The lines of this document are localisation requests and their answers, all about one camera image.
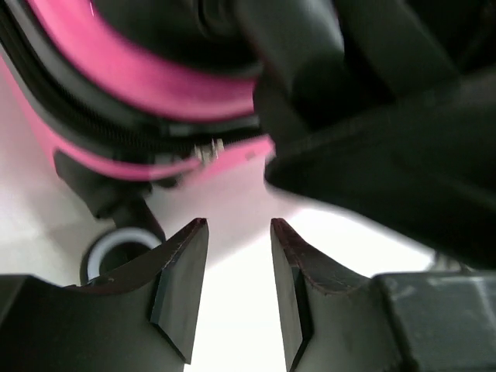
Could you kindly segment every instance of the metal zipper slider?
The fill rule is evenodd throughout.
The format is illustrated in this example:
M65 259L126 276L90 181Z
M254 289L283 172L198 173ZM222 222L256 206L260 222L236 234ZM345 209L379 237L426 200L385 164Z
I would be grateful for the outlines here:
M201 161L203 167L219 158L224 151L224 142L221 139L213 139L209 145L195 146L194 154Z

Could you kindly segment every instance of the white surface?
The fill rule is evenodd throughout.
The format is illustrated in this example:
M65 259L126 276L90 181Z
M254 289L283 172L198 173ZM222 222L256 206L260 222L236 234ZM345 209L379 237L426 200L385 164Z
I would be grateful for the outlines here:
M95 222L57 180L1 76L0 112L0 273L77 283L85 248L108 225ZM430 253L350 213L267 191L263 161L189 189L156 190L149 200L168 236L194 217L208 218L210 227L186 371L285 370L270 255L273 217L286 218L311 244L361 274L422 270L430 262Z

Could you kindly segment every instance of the pink fabric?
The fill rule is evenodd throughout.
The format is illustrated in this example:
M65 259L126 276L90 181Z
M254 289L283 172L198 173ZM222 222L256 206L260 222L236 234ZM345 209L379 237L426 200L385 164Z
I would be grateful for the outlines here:
M195 172L187 179L203 180L227 168L235 167L254 156L264 156L272 149L271 142L267 137L239 143L235 146L227 147L219 159L205 169L201 167L200 162L196 159L186 160L175 165L139 165L109 160L83 150L56 134L35 113L3 60L0 60L0 70L5 73L5 77L19 100L19 104L22 106L32 130L52 166L53 154L55 151L61 150L87 168L113 178L128 181L152 181L193 170Z
M72 64L130 105L199 122L253 112L254 81L203 74L156 57L110 29L88 0L28 3Z

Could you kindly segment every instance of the black zipper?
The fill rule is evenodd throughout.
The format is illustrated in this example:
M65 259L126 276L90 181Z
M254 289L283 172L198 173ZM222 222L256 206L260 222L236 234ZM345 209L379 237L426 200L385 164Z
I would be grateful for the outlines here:
M132 153L171 153L188 156L196 146L210 144L212 135L184 137L157 137L137 133L102 118L84 105L68 90L58 84L45 70L27 43L12 14L4 2L0 5L0 41L31 94L44 110L55 116L63 125L53 128L57 132L71 131L88 141ZM260 136L258 129L236 129L215 136L225 145Z

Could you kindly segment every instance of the white table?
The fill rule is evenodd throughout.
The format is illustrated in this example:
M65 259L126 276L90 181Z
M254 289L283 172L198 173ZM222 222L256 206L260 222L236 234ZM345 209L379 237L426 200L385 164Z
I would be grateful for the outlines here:
M96 222L48 167L0 76L0 273L78 282ZM189 372L284 372L269 223L286 218L311 244L361 274L423 270L432 254L351 213L266 190L264 160L149 205L168 236L208 218L210 245Z

